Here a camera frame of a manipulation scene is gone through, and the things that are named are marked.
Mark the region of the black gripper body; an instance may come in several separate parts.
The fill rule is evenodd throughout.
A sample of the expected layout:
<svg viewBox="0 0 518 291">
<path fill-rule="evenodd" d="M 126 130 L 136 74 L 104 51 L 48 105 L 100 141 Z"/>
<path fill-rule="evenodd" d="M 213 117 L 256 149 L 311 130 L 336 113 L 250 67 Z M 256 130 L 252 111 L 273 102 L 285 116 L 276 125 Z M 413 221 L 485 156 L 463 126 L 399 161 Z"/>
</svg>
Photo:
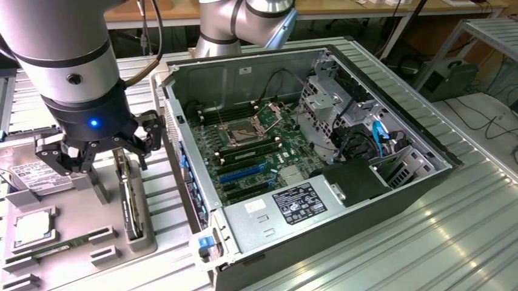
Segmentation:
<svg viewBox="0 0 518 291">
<path fill-rule="evenodd" d="M 118 79 L 112 89 L 88 102 L 58 103 L 42 98 L 64 134 L 64 144 L 82 150 L 89 143 L 96 142 L 94 149 L 105 151 L 116 147 L 113 137 L 128 141 L 134 139 L 138 124 L 129 110 L 124 90 L 124 81 Z"/>
</svg>

